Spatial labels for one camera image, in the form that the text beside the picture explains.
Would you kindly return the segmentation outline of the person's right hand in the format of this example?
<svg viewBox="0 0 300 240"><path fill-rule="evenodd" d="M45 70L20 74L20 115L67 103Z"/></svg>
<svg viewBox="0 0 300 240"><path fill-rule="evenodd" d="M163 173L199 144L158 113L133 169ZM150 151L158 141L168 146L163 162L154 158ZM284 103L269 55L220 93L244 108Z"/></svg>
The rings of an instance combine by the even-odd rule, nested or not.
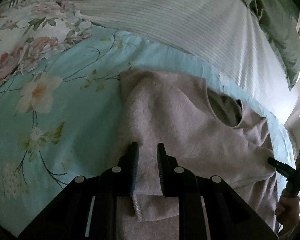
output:
<svg viewBox="0 0 300 240"><path fill-rule="evenodd" d="M299 222L300 198L280 196L275 210L276 220L283 225L283 230L290 230Z"/></svg>

